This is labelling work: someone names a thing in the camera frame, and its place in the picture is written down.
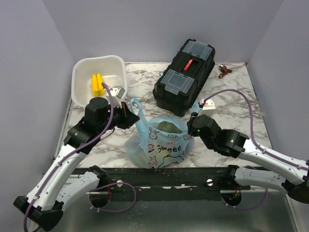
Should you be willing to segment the light blue plastic bag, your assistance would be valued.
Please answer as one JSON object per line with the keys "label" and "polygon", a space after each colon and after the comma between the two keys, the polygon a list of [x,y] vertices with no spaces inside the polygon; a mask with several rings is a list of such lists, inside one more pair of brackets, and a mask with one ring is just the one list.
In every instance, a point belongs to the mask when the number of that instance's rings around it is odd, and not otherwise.
{"label": "light blue plastic bag", "polygon": [[[174,116],[155,117],[147,120],[137,98],[130,101],[134,113],[138,107],[140,120],[135,123],[137,132],[125,143],[126,155],[136,166],[146,169],[159,169],[184,161],[192,151],[195,140],[188,134],[184,120]],[[167,121],[175,124],[182,133],[166,133],[158,129],[158,124]]]}

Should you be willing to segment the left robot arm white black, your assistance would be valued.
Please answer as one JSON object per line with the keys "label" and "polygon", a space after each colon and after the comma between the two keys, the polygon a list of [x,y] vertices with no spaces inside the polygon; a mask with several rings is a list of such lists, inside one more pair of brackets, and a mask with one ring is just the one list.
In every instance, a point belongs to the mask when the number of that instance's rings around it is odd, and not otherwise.
{"label": "left robot arm white black", "polygon": [[105,98],[96,97],[85,107],[84,116],[69,129],[57,158],[36,187],[26,196],[18,196],[14,206],[24,213],[24,230],[30,219],[46,232],[61,220],[64,211],[85,193],[108,190],[112,182],[108,173],[94,165],[82,178],[64,186],[75,168],[98,144],[102,135],[111,129],[129,129],[139,117],[131,112],[125,102],[115,105]]}

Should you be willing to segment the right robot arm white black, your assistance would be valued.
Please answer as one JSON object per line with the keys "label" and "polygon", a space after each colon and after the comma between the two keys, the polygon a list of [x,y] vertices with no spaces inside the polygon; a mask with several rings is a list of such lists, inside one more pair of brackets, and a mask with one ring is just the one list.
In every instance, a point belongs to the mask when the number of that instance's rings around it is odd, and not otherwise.
{"label": "right robot arm white black", "polygon": [[227,189],[236,186],[259,186],[282,191],[300,203],[309,202],[309,163],[289,157],[273,149],[259,145],[252,138],[236,130],[221,129],[207,116],[192,113],[187,122],[188,133],[199,137],[207,149],[222,156],[243,159],[255,163],[263,170],[235,168],[222,177]]}

